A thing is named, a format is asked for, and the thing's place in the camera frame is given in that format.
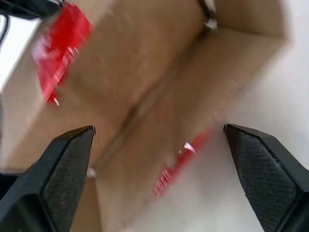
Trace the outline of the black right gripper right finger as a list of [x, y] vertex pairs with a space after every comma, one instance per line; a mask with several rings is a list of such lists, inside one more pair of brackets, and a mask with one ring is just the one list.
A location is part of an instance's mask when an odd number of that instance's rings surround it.
[[264, 232], [309, 232], [309, 170], [272, 135], [235, 124], [223, 131]]

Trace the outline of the red tape piece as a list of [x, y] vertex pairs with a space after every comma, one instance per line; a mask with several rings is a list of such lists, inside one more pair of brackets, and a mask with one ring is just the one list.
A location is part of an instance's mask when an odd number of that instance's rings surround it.
[[184, 166], [198, 153], [202, 146], [209, 140], [213, 128], [207, 128], [199, 133], [192, 140], [184, 143], [182, 150], [179, 150], [172, 165], [165, 165], [162, 172], [154, 185], [156, 196], [162, 195], [174, 179], [180, 174]]
[[56, 88], [63, 82], [91, 29], [81, 9], [75, 4], [65, 3], [60, 15], [35, 43], [32, 57], [46, 102], [59, 104]]

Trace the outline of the brown cardboard box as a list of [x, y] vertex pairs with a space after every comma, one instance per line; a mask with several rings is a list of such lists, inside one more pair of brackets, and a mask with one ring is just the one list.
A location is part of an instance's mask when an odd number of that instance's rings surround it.
[[67, 131], [94, 126], [70, 232], [120, 232], [154, 201], [185, 142], [213, 128], [285, 42], [282, 0], [85, 0], [93, 24], [63, 82], [42, 97], [32, 58], [42, 24], [3, 94], [0, 169], [26, 170]]

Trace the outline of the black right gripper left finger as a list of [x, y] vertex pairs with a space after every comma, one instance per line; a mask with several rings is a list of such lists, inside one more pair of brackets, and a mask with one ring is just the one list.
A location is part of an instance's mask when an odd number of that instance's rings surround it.
[[70, 232], [95, 133], [68, 131], [27, 170], [0, 172], [0, 232]]

